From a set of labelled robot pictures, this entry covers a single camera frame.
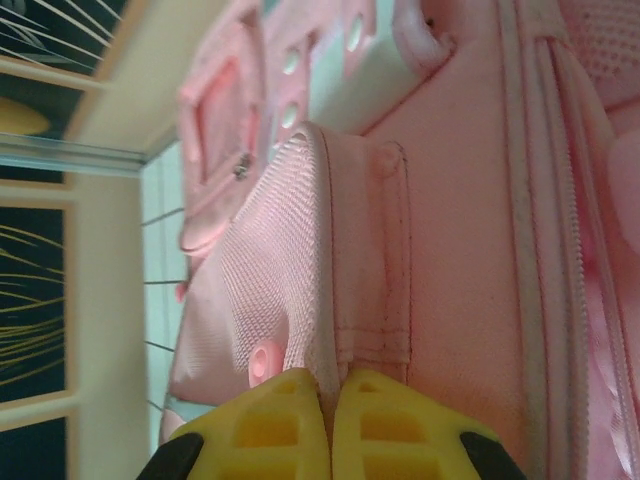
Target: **pink buckle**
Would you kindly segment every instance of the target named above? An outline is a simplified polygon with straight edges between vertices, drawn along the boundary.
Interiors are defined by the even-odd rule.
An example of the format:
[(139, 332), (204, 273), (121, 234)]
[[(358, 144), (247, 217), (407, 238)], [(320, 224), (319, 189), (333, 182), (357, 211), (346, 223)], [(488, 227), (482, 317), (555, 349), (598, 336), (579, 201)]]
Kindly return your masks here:
[(262, 34), (255, 2), (245, 3), (209, 34), (180, 91), (186, 207), (181, 246), (188, 253), (202, 253), (213, 243), (264, 168), (257, 152), (266, 90)]

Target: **rectangular hole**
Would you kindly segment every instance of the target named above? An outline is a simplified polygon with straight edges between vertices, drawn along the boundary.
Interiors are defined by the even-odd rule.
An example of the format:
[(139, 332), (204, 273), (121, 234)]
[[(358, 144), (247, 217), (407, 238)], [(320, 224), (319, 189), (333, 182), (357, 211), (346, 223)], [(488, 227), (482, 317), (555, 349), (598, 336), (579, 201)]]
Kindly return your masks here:
[(435, 460), (390, 455), (365, 456), (364, 476), (366, 480), (443, 480)]
[(235, 432), (234, 446), (240, 448), (290, 447), (298, 444), (298, 418), (288, 413), (244, 415)]
[(297, 385), (295, 381), (285, 382), (282, 385), (278, 385), (273, 392), (274, 393), (282, 393), (286, 395), (292, 395), (296, 393)]
[(294, 463), (229, 467), (222, 472), (220, 480), (295, 480), (296, 470)]
[(229, 60), (210, 80), (195, 111), (200, 149), (202, 151), (201, 182), (216, 183), (231, 170), (225, 169), (223, 160), (235, 153), (241, 141), (239, 125), (220, 123), (223, 112), (234, 111), (242, 105), (242, 89), (236, 61)]
[(362, 393), (375, 393), (375, 392), (378, 392), (378, 389), (373, 385), (371, 385), (370, 383), (365, 382), (360, 385), (360, 388), (358, 388), (358, 391)]
[(425, 433), (412, 415), (403, 412), (367, 412), (360, 418), (363, 440), (424, 443)]

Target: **zipper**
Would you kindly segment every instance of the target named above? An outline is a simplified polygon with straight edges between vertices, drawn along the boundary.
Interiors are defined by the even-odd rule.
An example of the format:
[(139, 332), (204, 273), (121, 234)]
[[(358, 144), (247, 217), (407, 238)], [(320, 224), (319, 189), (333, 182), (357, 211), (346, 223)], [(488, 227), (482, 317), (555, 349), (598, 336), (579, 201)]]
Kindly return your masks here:
[(546, 40), (553, 35), (534, 34), (544, 24), (538, 4), (505, 0), (499, 6), (529, 414), (527, 474), (585, 480), (587, 303), (570, 143)]
[(527, 400), (527, 478), (547, 478), (547, 363), (540, 276), (536, 262), (533, 198), (526, 139), (524, 65), (516, 2), (498, 0), (503, 57), (505, 143), (509, 168), (519, 318), (522, 328), (524, 393)]
[(596, 264), (599, 273), (602, 294), (602, 306), (610, 339), (610, 350), (613, 358), (613, 370), (618, 393), (626, 452), (629, 458), (627, 473), (630, 478), (640, 478), (640, 431), (638, 419), (633, 405), (630, 366), (627, 359), (625, 339), (617, 301), (615, 282), (607, 252), (598, 196), (592, 172), (592, 159), (588, 148), (586, 129), (580, 110), (579, 97), (576, 95), (572, 71), (568, 55), (558, 43), (552, 45), (555, 73), (558, 89), (563, 101), (563, 112), (567, 130), (574, 135), (574, 168), (581, 180), (583, 200), (587, 209), (587, 217), (591, 227), (596, 251)]
[[(555, 198), (546, 204), (547, 210), (541, 208), (537, 212), (539, 233), (544, 233), (544, 222), (549, 222), (548, 228), (555, 233), (551, 238), (547, 236), (546, 245), (545, 237), (538, 235), (548, 361), (548, 478), (581, 480), (587, 478), (589, 454), (589, 324), (572, 143), (554, 68), (554, 43), (534, 40), (531, 73), (537, 74), (540, 81), (542, 96), (534, 95), (532, 101), (543, 103), (541, 120), (549, 142), (547, 160), (532, 156), (531, 161), (536, 162), (532, 172), (541, 170), (537, 164), (546, 163), (547, 176), (538, 181), (555, 190)], [(539, 133), (542, 135), (538, 138), (530, 138), (541, 140), (545, 130)], [(539, 199), (537, 205), (544, 206), (544, 199)]]

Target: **light blue tile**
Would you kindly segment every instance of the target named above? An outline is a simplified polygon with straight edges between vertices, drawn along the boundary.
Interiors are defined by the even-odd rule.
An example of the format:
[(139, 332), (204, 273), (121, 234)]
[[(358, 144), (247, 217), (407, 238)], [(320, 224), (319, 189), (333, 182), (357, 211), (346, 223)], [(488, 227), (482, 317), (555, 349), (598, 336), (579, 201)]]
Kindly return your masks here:
[(168, 354), (163, 348), (146, 345), (147, 348), (147, 398), (158, 406), (164, 404), (169, 380)]
[(165, 285), (145, 285), (145, 339), (166, 347), (169, 344), (167, 308), (164, 296)]
[(165, 280), (163, 221), (142, 227), (142, 236), (145, 282)]
[(164, 304), (166, 305), (167, 317), (167, 346), (175, 348), (178, 342), (178, 333), (180, 332), (180, 322), (182, 320), (182, 304), (176, 299), (176, 286), (164, 286)]
[(202, 415), (206, 415), (216, 407), (201, 403), (185, 402), (172, 395), (167, 395), (167, 409), (178, 414), (185, 422), (195, 420)]
[(152, 457), (158, 449), (161, 421), (162, 412), (153, 405), (149, 405), (149, 457)]
[(142, 221), (148, 222), (162, 215), (162, 167), (158, 159), (154, 159), (142, 169)]
[(179, 237), (182, 231), (184, 213), (178, 212), (162, 220), (164, 226), (164, 280), (184, 280), (187, 273), (187, 259), (180, 250)]
[(162, 154), (162, 205), (164, 213), (184, 206), (182, 186), (182, 152), (176, 142)]

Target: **yellow plastic piece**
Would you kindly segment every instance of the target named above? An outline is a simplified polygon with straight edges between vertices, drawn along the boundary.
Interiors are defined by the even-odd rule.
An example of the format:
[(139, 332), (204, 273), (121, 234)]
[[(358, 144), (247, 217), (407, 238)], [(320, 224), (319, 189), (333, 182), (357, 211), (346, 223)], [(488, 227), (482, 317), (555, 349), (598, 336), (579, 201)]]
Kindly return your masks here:
[(342, 387), (333, 429), (334, 480), (479, 480), (460, 434), (498, 440), (481, 423), (371, 370)]
[(0, 133), (36, 135), (50, 127), (44, 115), (22, 103), (0, 97)]
[(291, 369), (176, 430), (204, 446), (189, 480), (328, 480), (330, 455), (315, 380)]

